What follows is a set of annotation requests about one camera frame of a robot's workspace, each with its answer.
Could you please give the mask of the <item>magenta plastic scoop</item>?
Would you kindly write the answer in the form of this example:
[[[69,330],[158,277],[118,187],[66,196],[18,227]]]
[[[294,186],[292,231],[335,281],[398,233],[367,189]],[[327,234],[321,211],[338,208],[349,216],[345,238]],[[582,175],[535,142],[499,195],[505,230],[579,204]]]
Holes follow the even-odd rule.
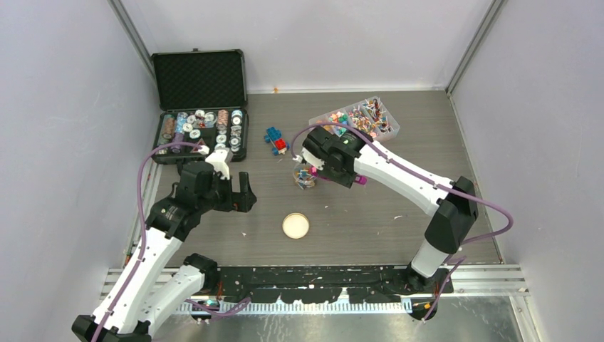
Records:
[[[368,179],[362,175],[355,175],[354,177],[348,174],[335,175],[319,170],[314,166],[311,167],[311,174],[318,179],[334,182],[347,188],[351,188],[354,184],[365,185],[368,181]]]

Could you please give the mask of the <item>clear plastic jar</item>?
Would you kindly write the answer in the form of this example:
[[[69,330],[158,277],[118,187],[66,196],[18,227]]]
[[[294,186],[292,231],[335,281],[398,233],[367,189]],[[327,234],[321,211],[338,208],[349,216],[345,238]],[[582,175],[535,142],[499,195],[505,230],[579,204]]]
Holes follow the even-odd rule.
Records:
[[[316,185],[316,176],[312,172],[313,166],[297,163],[293,168],[293,179],[301,190],[307,190]]]

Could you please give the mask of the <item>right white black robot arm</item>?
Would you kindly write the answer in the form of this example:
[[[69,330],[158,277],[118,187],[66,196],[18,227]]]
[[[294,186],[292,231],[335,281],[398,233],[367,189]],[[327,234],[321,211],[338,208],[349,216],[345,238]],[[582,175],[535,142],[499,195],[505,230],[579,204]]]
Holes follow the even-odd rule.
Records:
[[[344,187],[359,176],[375,180],[418,206],[429,218],[424,239],[402,273],[402,286],[425,292],[435,273],[462,245],[479,216],[473,183],[465,177],[440,177],[390,152],[367,133],[352,127],[336,135],[318,124],[309,128],[296,162]]]

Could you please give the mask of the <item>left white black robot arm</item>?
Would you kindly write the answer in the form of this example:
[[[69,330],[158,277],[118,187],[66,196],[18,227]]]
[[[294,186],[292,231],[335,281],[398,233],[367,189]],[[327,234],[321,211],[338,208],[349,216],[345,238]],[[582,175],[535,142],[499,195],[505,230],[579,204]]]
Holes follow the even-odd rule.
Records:
[[[256,203],[249,174],[232,189],[227,165],[194,162],[182,170],[169,196],[143,220],[135,256],[110,293],[90,315],[79,315],[72,331],[80,341],[151,341],[161,325],[192,295],[212,294],[220,282],[217,262],[197,253],[185,258],[172,278],[152,288],[168,261],[209,211],[249,212]]]

